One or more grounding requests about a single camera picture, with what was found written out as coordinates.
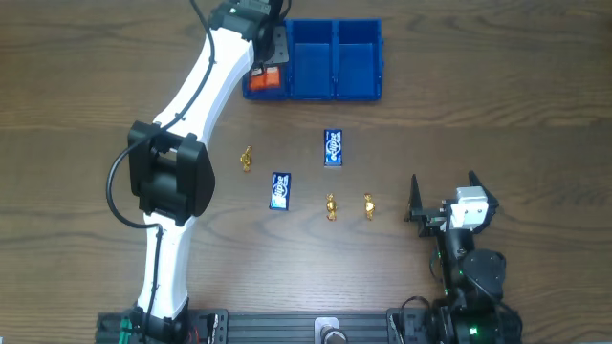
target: blue wrapper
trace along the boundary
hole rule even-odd
[[[289,192],[291,190],[291,173],[272,173],[272,199],[270,209],[289,210]]]
[[[341,129],[325,129],[325,166],[342,166]]]

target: wood grain surface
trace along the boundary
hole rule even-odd
[[[295,0],[290,16],[381,17],[382,100],[232,94],[209,146],[217,187],[191,244],[192,307],[385,310],[442,297],[433,240],[403,222],[409,179],[436,206],[474,169],[501,203],[476,244],[508,258],[506,302],[524,342],[612,340],[612,2]],[[98,312],[136,300],[145,237],[110,214],[105,178],[132,122],[174,97],[203,39],[187,1],[0,2],[6,343],[92,343]],[[328,127],[344,130],[340,170],[321,165]],[[273,171],[293,174],[289,212],[268,209]],[[127,179],[123,166],[116,199],[139,219]]]

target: blue plastic container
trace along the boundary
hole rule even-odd
[[[287,19],[289,63],[280,88],[249,90],[252,100],[378,100],[383,92],[381,19]]]

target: compartmented box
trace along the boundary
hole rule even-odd
[[[280,87],[249,89],[253,100],[378,100],[383,92],[381,19],[287,19],[289,62]]]

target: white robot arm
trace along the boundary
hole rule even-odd
[[[186,338],[189,244],[215,184],[207,152],[210,135],[242,76],[255,63],[269,65],[275,27],[288,11],[280,13],[282,3],[229,0],[213,10],[209,39],[184,85],[153,124],[134,123],[129,147],[111,169],[107,184],[111,210],[124,224],[147,231],[142,292],[130,315],[143,336],[166,343]],[[191,4],[206,25],[194,0]],[[176,158],[166,156],[168,152]],[[145,225],[123,218],[112,201],[117,165],[128,155],[132,192],[140,198]]]

